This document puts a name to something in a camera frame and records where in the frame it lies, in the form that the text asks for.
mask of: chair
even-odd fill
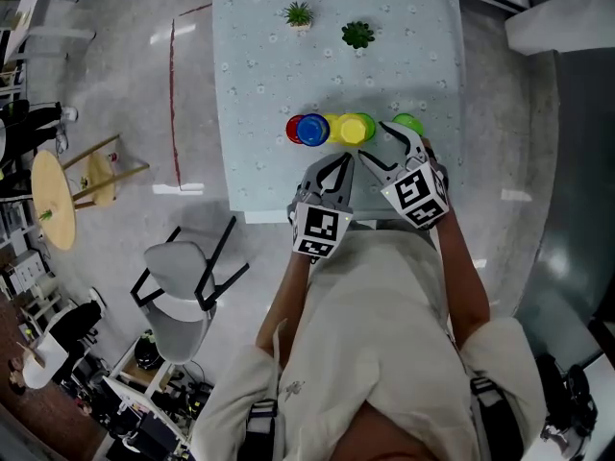
[[[235,222],[236,217],[233,217],[211,259],[206,259],[193,242],[175,241],[182,230],[180,227],[165,243],[149,248],[144,254],[147,268],[136,281],[131,295],[150,322],[160,356],[169,362],[181,365],[194,357],[215,315],[217,299],[250,268],[246,263],[221,285],[216,285],[213,279],[213,267]],[[160,288],[141,298],[138,291],[150,274]],[[192,314],[196,315],[197,320],[170,316],[173,314],[173,301],[178,306],[194,304],[194,310],[198,312]]]

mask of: concrete floor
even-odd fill
[[[32,49],[57,46],[67,62],[32,61],[28,97],[60,99],[79,109],[68,127],[68,159],[107,136],[122,133],[120,161],[151,169],[119,186],[110,208],[78,215],[71,251],[49,245],[51,268],[77,299],[96,287],[110,312],[97,351],[111,364],[147,322],[129,291],[144,269],[143,251],[181,225],[184,237],[210,254],[228,223],[227,189],[217,126],[210,11],[178,17],[210,0],[83,0],[54,18],[96,30],[89,44],[48,38]],[[556,138],[536,146],[531,131],[531,77],[526,59],[507,50],[504,16],[462,2],[467,70],[463,180],[456,210],[472,257],[480,267],[494,313],[516,308],[538,248],[553,186]],[[175,41],[175,109],[183,183],[201,183],[195,196],[157,194],[176,186],[169,112],[169,36]],[[69,174],[74,182],[79,168]],[[240,223],[217,267],[224,279],[245,261],[251,269],[219,301],[218,313],[196,361],[215,380],[230,355],[252,342],[280,283],[289,255],[287,225]]]

